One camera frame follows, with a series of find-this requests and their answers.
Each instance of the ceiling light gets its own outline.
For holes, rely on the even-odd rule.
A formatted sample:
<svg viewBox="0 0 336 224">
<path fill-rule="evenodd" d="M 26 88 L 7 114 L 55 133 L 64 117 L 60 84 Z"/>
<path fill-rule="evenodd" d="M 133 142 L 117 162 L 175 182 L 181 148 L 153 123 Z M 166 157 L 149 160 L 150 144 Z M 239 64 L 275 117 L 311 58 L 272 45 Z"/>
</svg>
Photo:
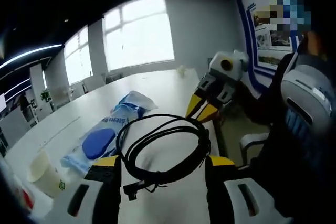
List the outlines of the ceiling light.
<svg viewBox="0 0 336 224">
<path fill-rule="evenodd" d="M 19 84 L 16 85 L 15 87 L 12 87 L 10 90 L 8 90 L 8 91 L 5 93 L 5 95 L 8 94 L 9 92 L 11 92 L 11 91 L 12 91 L 13 89 L 15 89 L 16 87 L 20 86 L 22 83 L 25 83 L 26 81 L 29 81 L 29 80 L 30 80 L 30 78 L 28 78 L 27 80 L 25 80 L 25 81 L 19 83 Z"/>
<path fill-rule="evenodd" d="M 3 67 L 7 66 L 8 64 L 12 63 L 13 61 L 16 61 L 22 57 L 25 57 L 27 55 L 30 55 L 30 54 L 33 54 L 35 52 L 39 52 L 39 51 L 42 51 L 42 50 L 46 50 L 46 49 L 49 49 L 49 48 L 54 48 L 54 47 L 61 47 L 62 44 L 58 44 L 58 45 L 53 45 L 53 46 L 49 46 L 49 47 L 41 47 L 41 48 L 38 48 L 38 49 L 35 49 L 35 50 L 32 50 L 32 51 L 29 51 L 29 52 L 25 52 L 23 54 L 20 54 L 18 56 L 15 56 L 13 57 L 12 59 L 6 61 L 5 63 L 3 63 L 1 66 L 0 66 L 0 69 L 2 69 Z"/>
<path fill-rule="evenodd" d="M 17 92 L 15 95 L 13 95 L 11 98 L 16 97 L 18 94 L 20 94 L 22 91 L 25 91 L 26 89 L 30 88 L 32 85 L 29 85 L 28 87 L 22 89 L 21 91 Z"/>
</svg>

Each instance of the green logo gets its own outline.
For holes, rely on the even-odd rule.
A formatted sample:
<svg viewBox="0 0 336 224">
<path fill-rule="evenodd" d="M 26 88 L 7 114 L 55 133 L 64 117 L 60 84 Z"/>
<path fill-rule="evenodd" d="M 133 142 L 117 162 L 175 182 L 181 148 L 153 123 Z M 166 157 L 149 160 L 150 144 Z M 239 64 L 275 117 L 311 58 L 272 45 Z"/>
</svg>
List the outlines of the green logo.
<svg viewBox="0 0 336 224">
<path fill-rule="evenodd" d="M 64 190 L 65 189 L 65 183 L 61 180 L 60 182 L 59 182 L 59 189 L 61 189 L 61 190 Z"/>
</svg>

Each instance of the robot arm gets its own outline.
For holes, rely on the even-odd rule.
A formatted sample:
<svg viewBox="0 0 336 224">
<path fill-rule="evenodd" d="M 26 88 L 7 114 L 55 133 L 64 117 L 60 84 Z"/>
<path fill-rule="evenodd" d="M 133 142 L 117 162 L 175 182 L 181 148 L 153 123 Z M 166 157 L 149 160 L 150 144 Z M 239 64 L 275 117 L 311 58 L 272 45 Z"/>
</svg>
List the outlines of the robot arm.
<svg viewBox="0 0 336 224">
<path fill-rule="evenodd" d="M 218 52 L 210 62 L 209 70 L 201 79 L 192 95 L 186 117 L 191 118 L 203 107 L 196 119 L 202 123 L 209 121 L 218 110 L 231 103 L 236 83 L 247 71 L 248 57 L 235 50 Z"/>
</svg>

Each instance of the cup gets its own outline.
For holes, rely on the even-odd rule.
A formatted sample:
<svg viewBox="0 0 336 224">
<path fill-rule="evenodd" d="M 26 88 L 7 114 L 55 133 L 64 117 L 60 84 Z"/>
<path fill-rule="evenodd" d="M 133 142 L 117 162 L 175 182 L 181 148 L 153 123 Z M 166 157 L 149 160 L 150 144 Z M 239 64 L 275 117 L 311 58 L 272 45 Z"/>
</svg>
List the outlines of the cup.
<svg viewBox="0 0 336 224">
<path fill-rule="evenodd" d="M 51 198 L 55 198 L 66 186 L 44 150 L 30 164 L 27 180 Z"/>
</svg>

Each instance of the ceiling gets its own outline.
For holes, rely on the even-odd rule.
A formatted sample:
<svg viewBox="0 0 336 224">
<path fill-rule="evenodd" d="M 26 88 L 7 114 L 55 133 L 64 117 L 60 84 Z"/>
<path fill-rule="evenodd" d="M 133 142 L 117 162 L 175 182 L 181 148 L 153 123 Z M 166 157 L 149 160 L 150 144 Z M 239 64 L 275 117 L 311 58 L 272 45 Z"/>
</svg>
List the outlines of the ceiling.
<svg viewBox="0 0 336 224">
<path fill-rule="evenodd" d="M 81 27 L 125 1 L 1 0 L 0 65 L 29 50 L 64 44 Z M 60 50 L 38 52 L 0 69 L 0 93 L 29 78 L 29 68 L 34 64 L 42 63 L 45 68 Z"/>
</svg>

